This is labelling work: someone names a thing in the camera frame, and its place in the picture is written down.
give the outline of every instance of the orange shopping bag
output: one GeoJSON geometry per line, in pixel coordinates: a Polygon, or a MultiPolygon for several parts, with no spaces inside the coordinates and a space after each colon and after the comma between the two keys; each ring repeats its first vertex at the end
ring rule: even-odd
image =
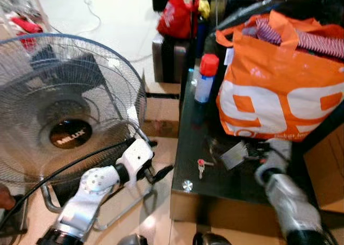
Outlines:
{"type": "Polygon", "coordinates": [[[295,20],[272,11],[217,32],[217,42],[234,48],[232,64],[217,97],[227,134],[302,141],[343,100],[344,63],[296,51],[298,31],[344,38],[337,25],[295,20]],[[261,17],[281,35],[280,46],[241,33],[261,17]],[[225,35],[233,34],[230,42],[225,35]]]}

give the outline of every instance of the white bottle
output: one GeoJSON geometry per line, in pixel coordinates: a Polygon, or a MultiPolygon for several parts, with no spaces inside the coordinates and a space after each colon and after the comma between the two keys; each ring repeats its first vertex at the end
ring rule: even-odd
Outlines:
{"type": "Polygon", "coordinates": [[[200,62],[199,75],[195,91],[195,100],[199,103],[206,103],[213,81],[219,67],[219,58],[214,54],[204,54],[200,62]]]}

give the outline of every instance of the electric fan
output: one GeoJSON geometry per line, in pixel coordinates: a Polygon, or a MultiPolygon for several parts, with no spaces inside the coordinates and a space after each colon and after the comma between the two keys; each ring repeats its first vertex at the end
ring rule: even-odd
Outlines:
{"type": "MultiPolygon", "coordinates": [[[[30,187],[67,163],[135,136],[144,120],[144,84],[108,47],[44,33],[1,41],[0,54],[2,183],[30,187]]],[[[113,153],[92,156],[50,184],[73,195],[71,183],[75,192],[85,171],[120,157],[113,153]]]]}

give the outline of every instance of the fan stand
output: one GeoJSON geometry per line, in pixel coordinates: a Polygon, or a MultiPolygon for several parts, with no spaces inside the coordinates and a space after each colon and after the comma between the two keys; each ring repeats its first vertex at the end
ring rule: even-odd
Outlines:
{"type": "MultiPolygon", "coordinates": [[[[150,139],[147,137],[147,135],[137,126],[137,123],[133,122],[132,120],[122,120],[119,124],[127,124],[134,128],[135,133],[138,134],[142,139],[144,139],[148,144],[151,143],[150,139]]],[[[108,199],[105,201],[107,202],[110,198],[118,194],[123,188],[117,190],[113,194],[110,194],[108,199]]],[[[52,196],[48,187],[48,184],[45,183],[41,186],[41,191],[44,199],[44,203],[47,207],[47,209],[53,213],[60,213],[63,209],[63,207],[55,206],[52,202],[52,196]]],[[[146,189],[146,191],[137,198],[133,203],[128,205],[122,212],[120,212],[117,216],[115,216],[111,221],[109,221],[105,225],[99,225],[98,220],[96,220],[93,229],[96,231],[103,231],[108,229],[110,226],[115,224],[119,219],[121,219],[126,213],[128,213],[131,209],[136,207],[141,201],[149,197],[151,194],[153,194],[154,191],[154,184],[149,184],[149,187],[146,189]]]]}

